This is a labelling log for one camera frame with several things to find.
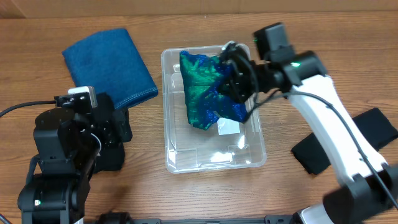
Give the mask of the blue sequin cloth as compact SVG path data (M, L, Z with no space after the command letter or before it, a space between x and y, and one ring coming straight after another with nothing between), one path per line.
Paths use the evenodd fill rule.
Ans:
M232 65L217 56L187 51L180 52L179 62L189 124L206 131L220 118L244 121L248 113L245 104L234 102L218 90L232 75Z

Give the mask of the black cloth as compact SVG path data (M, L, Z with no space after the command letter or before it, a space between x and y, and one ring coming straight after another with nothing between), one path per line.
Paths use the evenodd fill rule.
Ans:
M296 144L291 152L309 174L321 174L330 166L328 156L313 133Z
M101 171L119 171L122 169L125 160L124 146L121 144L118 148L104 149L96 157L96 163L93 173Z
M353 121L377 152L397 139L397 129L379 108L365 111L355 116Z

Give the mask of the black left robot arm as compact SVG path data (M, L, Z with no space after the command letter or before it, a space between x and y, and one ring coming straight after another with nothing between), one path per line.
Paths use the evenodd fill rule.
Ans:
M76 223L85 216L93 174L119 171L132 139L129 113L105 93L56 96L35 119L38 154L17 206L23 223Z

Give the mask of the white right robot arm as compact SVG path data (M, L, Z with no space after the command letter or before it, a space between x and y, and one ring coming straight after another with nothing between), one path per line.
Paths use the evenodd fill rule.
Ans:
M327 69L312 51L298 54L278 22L254 34L260 63L241 45L228 42L220 60L233 66L220 86L235 102L286 98L300 112L321 144L340 185L321 203L292 215L292 223L361 223L397 207L397 167L390 166L363 136L343 106Z

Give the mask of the white label in container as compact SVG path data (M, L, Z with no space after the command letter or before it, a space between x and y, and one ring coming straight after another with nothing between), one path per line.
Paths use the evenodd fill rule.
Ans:
M239 122L231 119L219 118L217 121L217 127L218 134L220 136L240 133Z

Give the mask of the clear plastic container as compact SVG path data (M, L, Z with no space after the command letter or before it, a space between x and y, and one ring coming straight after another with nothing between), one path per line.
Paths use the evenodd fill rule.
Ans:
M162 52L165 163L174 174L206 170L263 166L266 147L257 111L240 123L239 134L218 134L217 123L206 131L188 123L179 54L182 49Z

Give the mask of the dark blue folded towel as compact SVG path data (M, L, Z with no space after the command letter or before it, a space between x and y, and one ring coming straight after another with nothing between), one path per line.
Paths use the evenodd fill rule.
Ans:
M62 52L74 84L110 96L116 109L131 108L158 95L138 49L126 29L92 34Z

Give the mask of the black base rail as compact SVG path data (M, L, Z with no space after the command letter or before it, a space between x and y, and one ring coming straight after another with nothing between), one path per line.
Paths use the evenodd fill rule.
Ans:
M185 219L159 218L133 219L128 212L109 212L99 216L95 224L294 224L293 215L266 215L264 218Z

